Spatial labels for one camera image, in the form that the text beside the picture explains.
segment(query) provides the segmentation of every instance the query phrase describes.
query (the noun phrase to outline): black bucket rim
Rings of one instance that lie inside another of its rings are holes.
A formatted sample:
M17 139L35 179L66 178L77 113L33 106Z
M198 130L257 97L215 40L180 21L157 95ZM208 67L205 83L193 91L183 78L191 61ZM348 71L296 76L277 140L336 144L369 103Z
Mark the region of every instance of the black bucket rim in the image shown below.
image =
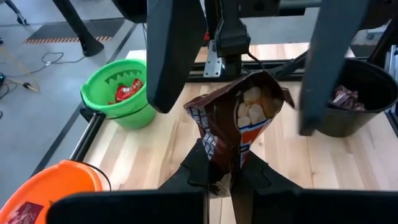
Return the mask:
M334 108L331 108L330 107L331 103L328 101L328 106L327 106L328 110L332 110L332 111L351 111L351 112L357 112L357 113L380 113L380 112L390 108L391 106L393 106L394 104L396 104L398 102L398 84L384 69L382 69L382 68L380 68L378 66L375 66L375 65L373 65L373 64L371 64L369 62L365 62L365 61L362 61L362 60L356 60L356 59L353 59L353 58L346 58L346 61L351 61L351 62L354 62L354 63L361 63L361 64L367 65L367 66L369 66L369 67L371 67L373 69L379 70L381 73L377 73L378 75L382 75L384 78L389 79L389 81L391 81L391 83L393 83L395 85L396 90L397 90L396 91L396 95L395 95L395 100L392 103L388 104L387 106L385 106L383 108L380 108L380 109L377 109L377 110L364 110L364 111L346 109L346 108L341 108L340 109L340 107L336 106L336 105L333 105Z

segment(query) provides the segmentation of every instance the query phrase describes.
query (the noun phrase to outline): wooden surface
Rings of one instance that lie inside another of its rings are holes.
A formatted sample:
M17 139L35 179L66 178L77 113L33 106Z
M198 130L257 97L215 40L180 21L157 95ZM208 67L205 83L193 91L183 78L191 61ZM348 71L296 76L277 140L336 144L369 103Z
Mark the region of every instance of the wooden surface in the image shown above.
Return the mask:
M294 58L306 49L307 44L251 46L252 54L261 60ZM131 51L127 57L145 58L145 51ZM206 49L197 58L204 60ZM182 105L221 85L186 84L169 114L157 114L138 131L105 121L85 162L103 170L113 189L156 189L177 170L199 137ZM297 102L300 83L281 85L290 89ZM398 139L383 113L349 138L321 133L306 138L297 134L297 112L285 104L251 150L305 188L398 190ZM235 223L230 197L211 200L210 223Z

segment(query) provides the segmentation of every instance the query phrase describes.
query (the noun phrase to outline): concrete floor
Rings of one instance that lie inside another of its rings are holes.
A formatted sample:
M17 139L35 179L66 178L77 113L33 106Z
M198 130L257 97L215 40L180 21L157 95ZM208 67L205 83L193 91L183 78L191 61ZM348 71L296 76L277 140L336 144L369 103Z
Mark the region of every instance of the concrete floor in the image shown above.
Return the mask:
M111 1L71 0L82 19L121 17ZM0 5L0 37L2 47L30 71L43 66L40 58L46 52L64 52L62 60L76 60L81 54L77 43L23 44L40 24L64 21L52 1L14 0L31 26L17 26L15 15L5 5ZM252 37L252 44L308 42L311 38L317 9L308 9L302 17L244 19ZM19 86L0 100L0 206L32 174L37 164L58 136L80 103L79 89L82 83L103 66L133 23L126 21L116 36L103 42L105 49L98 55L78 63L51 65L35 73L41 92L34 93ZM124 58L130 50L145 49L141 25L138 25L116 59ZM0 54L0 71L14 76L24 73L15 63ZM31 82L29 77L18 78ZM68 159L86 128L87 122L79 116L71 130L59 145L49 165Z

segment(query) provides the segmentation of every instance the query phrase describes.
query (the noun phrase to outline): yellow black tape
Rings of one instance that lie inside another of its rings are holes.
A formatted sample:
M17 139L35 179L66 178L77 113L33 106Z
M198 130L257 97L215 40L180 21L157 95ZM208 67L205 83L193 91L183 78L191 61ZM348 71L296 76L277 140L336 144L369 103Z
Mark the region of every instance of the yellow black tape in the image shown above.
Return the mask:
M109 36L98 36L95 37L98 41L111 40L112 37ZM79 42L78 37L64 37L64 38L44 38L44 39L26 39L25 44L48 44L48 43L69 43L69 42Z

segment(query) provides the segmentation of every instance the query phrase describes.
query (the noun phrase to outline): chip bag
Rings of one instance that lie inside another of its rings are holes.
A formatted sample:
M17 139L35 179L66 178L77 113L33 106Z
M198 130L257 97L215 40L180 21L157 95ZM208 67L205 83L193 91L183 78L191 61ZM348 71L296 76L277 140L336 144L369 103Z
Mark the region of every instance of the chip bag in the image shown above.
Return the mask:
M230 195L251 144L265 130L284 101L294 107L290 92L266 71L253 72L184 105L196 121L210 160L210 192Z

